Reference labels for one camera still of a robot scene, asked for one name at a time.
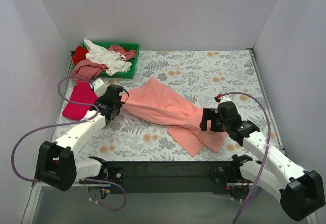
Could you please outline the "salmon pink t-shirt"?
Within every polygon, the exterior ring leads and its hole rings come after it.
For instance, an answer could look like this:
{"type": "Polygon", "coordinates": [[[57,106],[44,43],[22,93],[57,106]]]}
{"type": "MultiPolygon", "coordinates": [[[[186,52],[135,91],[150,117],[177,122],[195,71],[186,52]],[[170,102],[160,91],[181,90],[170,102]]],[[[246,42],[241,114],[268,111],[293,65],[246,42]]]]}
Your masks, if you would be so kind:
{"type": "Polygon", "coordinates": [[[122,106],[132,115],[149,123],[168,126],[167,133],[191,156],[204,146],[217,152],[224,143],[225,132],[202,131],[203,109],[196,107],[154,77],[138,88],[123,94],[122,106]]]}

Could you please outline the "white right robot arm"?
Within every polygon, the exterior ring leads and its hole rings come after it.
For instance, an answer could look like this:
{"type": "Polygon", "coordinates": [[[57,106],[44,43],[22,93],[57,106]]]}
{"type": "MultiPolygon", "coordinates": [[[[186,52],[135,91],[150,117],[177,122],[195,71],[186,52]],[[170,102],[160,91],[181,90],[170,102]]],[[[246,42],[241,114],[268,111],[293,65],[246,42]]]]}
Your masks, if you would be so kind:
{"type": "Polygon", "coordinates": [[[230,165],[220,171],[223,178],[256,183],[277,199],[294,221],[301,221],[325,206],[322,176],[315,170],[305,170],[268,144],[253,122],[241,118],[233,102],[225,100],[216,109],[205,108],[200,128],[227,133],[260,160],[257,163],[248,155],[233,155],[230,165]]]}

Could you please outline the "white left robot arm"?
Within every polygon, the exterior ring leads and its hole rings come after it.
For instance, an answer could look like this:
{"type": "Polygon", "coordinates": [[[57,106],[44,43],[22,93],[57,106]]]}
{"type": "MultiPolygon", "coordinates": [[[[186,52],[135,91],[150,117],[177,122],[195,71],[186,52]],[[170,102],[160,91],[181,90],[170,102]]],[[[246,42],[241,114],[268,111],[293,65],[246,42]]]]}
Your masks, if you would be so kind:
{"type": "Polygon", "coordinates": [[[97,183],[108,179],[103,160],[90,157],[76,160],[75,156],[91,137],[104,128],[120,112],[125,89],[120,85],[106,86],[101,79],[92,84],[98,96],[84,116],[84,122],[76,124],[54,142],[45,141],[38,153],[35,178],[61,191],[67,191],[75,182],[91,177],[97,183]]]}

